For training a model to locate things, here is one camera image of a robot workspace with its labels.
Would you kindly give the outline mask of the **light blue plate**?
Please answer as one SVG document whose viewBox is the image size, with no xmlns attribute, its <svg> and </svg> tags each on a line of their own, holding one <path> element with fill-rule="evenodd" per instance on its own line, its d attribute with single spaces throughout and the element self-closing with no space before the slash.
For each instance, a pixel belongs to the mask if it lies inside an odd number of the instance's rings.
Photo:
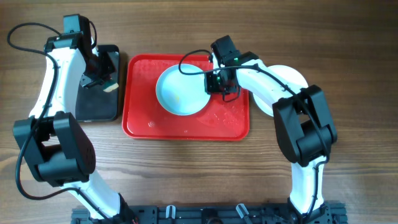
<svg viewBox="0 0 398 224">
<path fill-rule="evenodd" d="M 254 99 L 255 104 L 257 107 L 268 116 L 273 117 L 273 109 L 272 104 L 274 103 L 272 97 L 269 92 L 265 92 L 264 95 L 266 96 L 266 100 L 264 101 L 260 96 L 257 96 L 255 93 L 252 93 L 252 97 Z"/>
<path fill-rule="evenodd" d="M 155 94 L 160 105 L 169 113 L 189 116 L 201 111 L 210 101 L 205 91 L 205 75 L 197 66 L 183 63 L 167 68 L 157 80 Z"/>
</svg>

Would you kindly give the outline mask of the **yellow green sponge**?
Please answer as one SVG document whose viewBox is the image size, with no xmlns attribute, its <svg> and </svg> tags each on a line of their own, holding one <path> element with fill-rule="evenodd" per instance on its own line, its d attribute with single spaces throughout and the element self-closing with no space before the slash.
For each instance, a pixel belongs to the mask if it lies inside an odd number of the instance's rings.
<svg viewBox="0 0 398 224">
<path fill-rule="evenodd" d="M 119 84 L 116 81 L 110 79 L 104 83 L 103 91 L 109 93 L 112 92 L 113 90 L 116 90 L 118 87 Z"/>
</svg>

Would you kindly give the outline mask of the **white plate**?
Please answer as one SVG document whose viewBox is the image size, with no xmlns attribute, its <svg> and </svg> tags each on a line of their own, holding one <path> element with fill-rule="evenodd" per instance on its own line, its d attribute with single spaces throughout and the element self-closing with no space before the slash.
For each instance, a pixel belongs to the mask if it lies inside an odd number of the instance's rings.
<svg viewBox="0 0 398 224">
<path fill-rule="evenodd" d="M 269 69 L 279 75 L 281 78 L 287 80 L 287 85 L 293 83 L 299 85 L 300 88 L 308 88 L 308 83 L 304 76 L 296 69 L 286 65 L 271 65 Z"/>
</svg>

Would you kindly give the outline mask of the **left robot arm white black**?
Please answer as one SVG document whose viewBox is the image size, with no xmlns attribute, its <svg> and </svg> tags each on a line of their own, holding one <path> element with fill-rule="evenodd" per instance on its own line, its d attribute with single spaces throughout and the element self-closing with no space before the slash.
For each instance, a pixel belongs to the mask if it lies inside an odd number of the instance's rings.
<svg viewBox="0 0 398 224">
<path fill-rule="evenodd" d="M 63 31 L 48 38 L 41 54 L 47 66 L 40 95 L 27 119 L 14 123 L 20 153 L 38 182 L 68 192 L 86 208 L 73 223 L 137 223 L 120 193 L 96 171 L 95 150 L 75 118 L 79 88 L 100 85 L 117 89 L 119 53 L 114 45 L 98 45 L 95 25 L 79 14 L 63 18 Z"/>
</svg>

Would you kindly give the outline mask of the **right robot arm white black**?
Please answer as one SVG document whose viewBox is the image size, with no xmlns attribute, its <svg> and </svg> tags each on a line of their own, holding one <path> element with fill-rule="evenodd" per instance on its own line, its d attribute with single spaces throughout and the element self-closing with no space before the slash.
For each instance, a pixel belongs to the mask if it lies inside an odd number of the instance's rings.
<svg viewBox="0 0 398 224">
<path fill-rule="evenodd" d="M 250 91 L 272 109 L 279 148 L 292 165 L 289 203 L 299 223 L 322 215 L 322 175 L 337 132 L 325 95 L 316 85 L 272 70 L 254 53 L 241 53 L 226 35 L 211 44 L 208 93 Z"/>
</svg>

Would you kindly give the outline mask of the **light blue plate top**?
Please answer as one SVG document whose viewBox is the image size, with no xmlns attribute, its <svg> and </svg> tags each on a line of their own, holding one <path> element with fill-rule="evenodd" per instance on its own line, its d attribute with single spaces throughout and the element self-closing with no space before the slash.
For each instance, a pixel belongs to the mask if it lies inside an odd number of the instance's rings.
<svg viewBox="0 0 398 224">
<path fill-rule="evenodd" d="M 189 116 L 201 111 L 210 101 L 205 91 L 205 75 L 197 66 L 183 63 L 167 68 L 157 80 L 155 94 L 160 105 L 169 113 Z"/>
</svg>

